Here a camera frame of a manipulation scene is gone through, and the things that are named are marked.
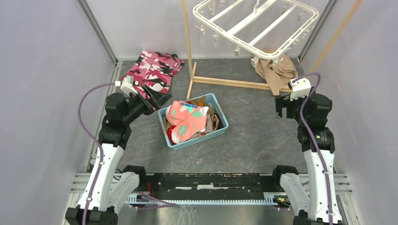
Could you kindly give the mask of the pink sock green patches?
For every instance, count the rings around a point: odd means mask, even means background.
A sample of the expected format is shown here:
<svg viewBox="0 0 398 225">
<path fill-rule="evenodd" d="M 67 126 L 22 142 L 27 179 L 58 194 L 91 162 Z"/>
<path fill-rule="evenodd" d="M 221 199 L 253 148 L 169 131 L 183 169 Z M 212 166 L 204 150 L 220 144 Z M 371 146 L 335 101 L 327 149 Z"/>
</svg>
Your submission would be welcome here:
<svg viewBox="0 0 398 225">
<path fill-rule="evenodd" d="M 179 123 L 171 132 L 171 140 L 179 144 L 189 140 L 194 134 L 206 129 L 209 107 L 204 106 Z"/>
</svg>

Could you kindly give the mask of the white clip hanger frame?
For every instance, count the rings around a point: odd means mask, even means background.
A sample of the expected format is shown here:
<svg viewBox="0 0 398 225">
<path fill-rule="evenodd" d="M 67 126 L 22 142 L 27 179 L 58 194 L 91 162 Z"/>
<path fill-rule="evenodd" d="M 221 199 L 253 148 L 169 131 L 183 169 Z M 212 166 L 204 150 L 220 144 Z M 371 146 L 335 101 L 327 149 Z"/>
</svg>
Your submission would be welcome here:
<svg viewBox="0 0 398 225">
<path fill-rule="evenodd" d="M 299 56 L 320 11 L 313 0 L 203 0 L 192 9 L 198 37 L 219 56 L 278 63 Z"/>
</svg>

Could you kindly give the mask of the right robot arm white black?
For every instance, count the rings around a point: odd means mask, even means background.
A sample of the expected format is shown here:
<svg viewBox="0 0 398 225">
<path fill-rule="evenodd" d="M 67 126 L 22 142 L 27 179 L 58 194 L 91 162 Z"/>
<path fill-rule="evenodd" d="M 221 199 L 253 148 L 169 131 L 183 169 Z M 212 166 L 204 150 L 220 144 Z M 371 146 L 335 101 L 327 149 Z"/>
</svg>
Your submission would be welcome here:
<svg viewBox="0 0 398 225">
<path fill-rule="evenodd" d="M 337 204 L 334 181 L 335 143 L 332 131 L 326 126 L 332 110 L 332 100 L 322 94 L 291 100 L 289 95 L 275 98 L 276 114 L 298 123 L 301 144 L 308 170 L 308 187 L 304 189 L 297 169 L 278 165 L 273 170 L 271 186 L 285 191 L 295 217 L 295 225 L 341 225 L 343 218 Z"/>
</svg>

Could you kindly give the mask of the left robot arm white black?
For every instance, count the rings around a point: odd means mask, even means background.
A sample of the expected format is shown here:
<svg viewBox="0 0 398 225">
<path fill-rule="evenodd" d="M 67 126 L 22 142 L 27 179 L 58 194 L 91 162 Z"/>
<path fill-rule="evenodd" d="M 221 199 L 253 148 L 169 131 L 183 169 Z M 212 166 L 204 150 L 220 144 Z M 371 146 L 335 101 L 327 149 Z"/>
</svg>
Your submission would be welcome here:
<svg viewBox="0 0 398 225">
<path fill-rule="evenodd" d="M 115 225 L 129 195 L 147 186 L 144 167 L 128 165 L 120 179 L 111 186 L 116 167 L 131 135 L 130 124 L 141 115 L 151 115 L 161 109 L 171 98 L 143 87 L 141 94 L 112 93 L 105 100 L 105 116 L 98 137 L 87 134 L 97 144 L 96 159 L 87 186 L 77 205 L 67 208 L 65 219 L 70 225 Z"/>
</svg>

